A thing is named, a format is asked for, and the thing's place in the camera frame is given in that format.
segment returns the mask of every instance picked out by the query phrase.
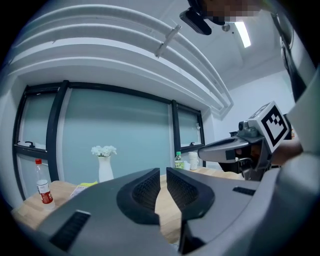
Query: window handle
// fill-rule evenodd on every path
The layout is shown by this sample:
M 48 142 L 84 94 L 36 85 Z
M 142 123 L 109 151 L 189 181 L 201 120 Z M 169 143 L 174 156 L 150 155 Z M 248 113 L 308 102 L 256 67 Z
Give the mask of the window handle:
M 31 143 L 31 144 L 30 144 L 30 146 L 29 146 L 29 148 L 35 148 L 35 146 L 34 146 L 34 143 L 33 143 L 33 142 L 31 142 L 31 141 L 25 141 L 25 143 Z

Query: ceiling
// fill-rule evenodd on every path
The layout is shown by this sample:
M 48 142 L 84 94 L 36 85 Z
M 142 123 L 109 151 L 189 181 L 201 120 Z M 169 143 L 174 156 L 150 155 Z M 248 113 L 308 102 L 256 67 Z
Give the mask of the ceiling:
M 68 6 L 72 2 L 79 4 L 79 0 L 60 1 Z M 209 59 L 229 90 L 285 69 L 279 34 L 266 11 L 244 20 L 251 41 L 251 46 L 244 48 L 234 24 L 224 32 L 221 26 L 208 22 L 212 29 L 209 36 L 193 31 L 179 18 L 179 14 L 189 7 L 187 0 L 91 0 L 90 3 L 121 6 L 153 16 L 172 27 L 181 25 L 180 33 Z M 158 36 L 151 30 L 144 32 Z

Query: plastic bottle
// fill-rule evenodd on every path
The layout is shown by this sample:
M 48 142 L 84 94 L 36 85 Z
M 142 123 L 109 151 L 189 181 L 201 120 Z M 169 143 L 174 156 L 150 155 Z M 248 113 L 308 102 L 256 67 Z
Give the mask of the plastic bottle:
M 174 165 L 175 168 L 183 169 L 184 168 L 184 162 L 181 160 L 181 152 L 178 151 L 176 153 L 176 157 L 174 159 Z
M 36 186 L 41 196 L 43 208 L 45 210 L 52 210 L 55 208 L 56 204 L 50 193 L 46 172 L 44 170 L 44 166 L 42 165 L 41 159 L 35 160 L 35 172 L 37 177 Z

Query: white vase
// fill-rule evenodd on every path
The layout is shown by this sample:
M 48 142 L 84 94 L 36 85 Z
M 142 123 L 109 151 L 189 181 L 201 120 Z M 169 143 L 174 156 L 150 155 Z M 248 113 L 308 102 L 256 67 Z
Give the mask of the white vase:
M 99 160 L 99 182 L 106 182 L 114 179 L 110 164 L 111 156 L 98 156 Z

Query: white flower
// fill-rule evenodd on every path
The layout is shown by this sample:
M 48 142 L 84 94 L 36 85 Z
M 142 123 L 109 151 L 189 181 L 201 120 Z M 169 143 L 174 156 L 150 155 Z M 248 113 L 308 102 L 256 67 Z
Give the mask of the white flower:
M 111 154 L 117 154 L 116 150 L 114 146 L 94 146 L 91 149 L 91 153 L 98 157 L 109 157 Z

